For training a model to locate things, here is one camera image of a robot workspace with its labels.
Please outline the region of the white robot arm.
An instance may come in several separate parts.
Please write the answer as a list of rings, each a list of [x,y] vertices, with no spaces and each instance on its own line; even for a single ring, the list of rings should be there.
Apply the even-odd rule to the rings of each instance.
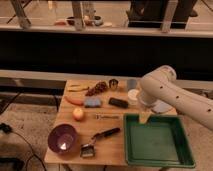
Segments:
[[[145,74],[139,81],[139,103],[151,107],[157,100],[164,101],[213,131],[213,100],[176,86],[176,78],[176,71],[169,65]]]

